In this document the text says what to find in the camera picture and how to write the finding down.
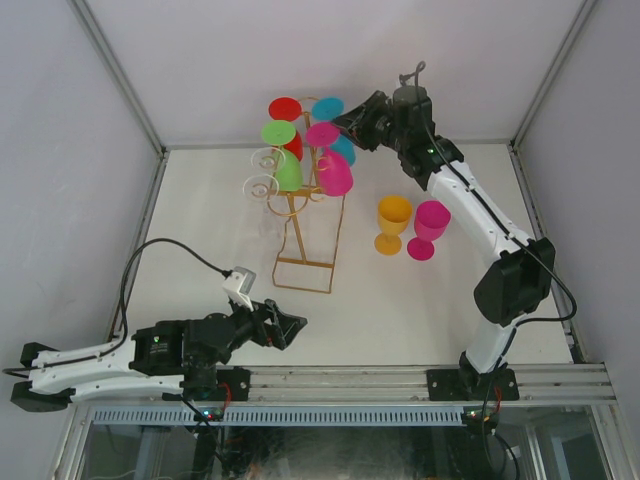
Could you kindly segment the magenta wine glass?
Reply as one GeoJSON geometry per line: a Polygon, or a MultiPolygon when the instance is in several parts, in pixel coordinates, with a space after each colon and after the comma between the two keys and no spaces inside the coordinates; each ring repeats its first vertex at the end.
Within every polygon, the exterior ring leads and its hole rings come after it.
{"type": "Polygon", "coordinates": [[[309,146],[319,150],[317,180],[323,192],[332,197],[346,195],[353,187],[351,164],[355,159],[352,144],[329,122],[319,122],[306,133],[309,146]]]}
{"type": "Polygon", "coordinates": [[[439,201],[421,203],[414,217],[415,237],[407,244],[409,256],[417,261],[430,260],[435,254],[434,242],[445,232],[451,213],[439,201]]]}

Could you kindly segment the orange plastic wine glass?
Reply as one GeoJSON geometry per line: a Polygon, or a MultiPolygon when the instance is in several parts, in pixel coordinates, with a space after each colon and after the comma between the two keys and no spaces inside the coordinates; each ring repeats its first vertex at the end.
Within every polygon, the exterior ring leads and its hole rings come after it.
{"type": "Polygon", "coordinates": [[[386,256],[396,255],[402,248],[400,235],[406,230],[413,208],[409,200],[400,195],[383,197],[377,208],[377,222],[380,233],[374,240],[378,253],[386,256]]]}

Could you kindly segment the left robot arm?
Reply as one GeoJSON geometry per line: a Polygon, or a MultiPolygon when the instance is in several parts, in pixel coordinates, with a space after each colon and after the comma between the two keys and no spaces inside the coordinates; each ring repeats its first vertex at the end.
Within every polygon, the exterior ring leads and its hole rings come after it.
{"type": "Polygon", "coordinates": [[[12,371],[22,379],[10,400],[32,413],[102,398],[244,401],[251,375],[230,366],[232,354],[248,342],[283,351],[306,324],[267,299],[202,319],[160,321],[91,348],[58,351],[30,342],[12,371]]]}

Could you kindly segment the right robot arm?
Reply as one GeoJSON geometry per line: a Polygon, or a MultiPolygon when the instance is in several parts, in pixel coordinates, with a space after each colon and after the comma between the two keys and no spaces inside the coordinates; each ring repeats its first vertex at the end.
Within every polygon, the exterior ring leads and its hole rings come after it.
{"type": "Polygon", "coordinates": [[[459,362],[459,385],[480,399],[495,386],[519,322],[549,296],[555,248],[515,226],[475,180],[455,144],[437,134],[432,101],[423,87],[402,86],[391,96],[374,92],[332,119],[362,150],[396,152],[403,171],[461,225],[487,266],[473,291],[483,320],[459,362]]]}

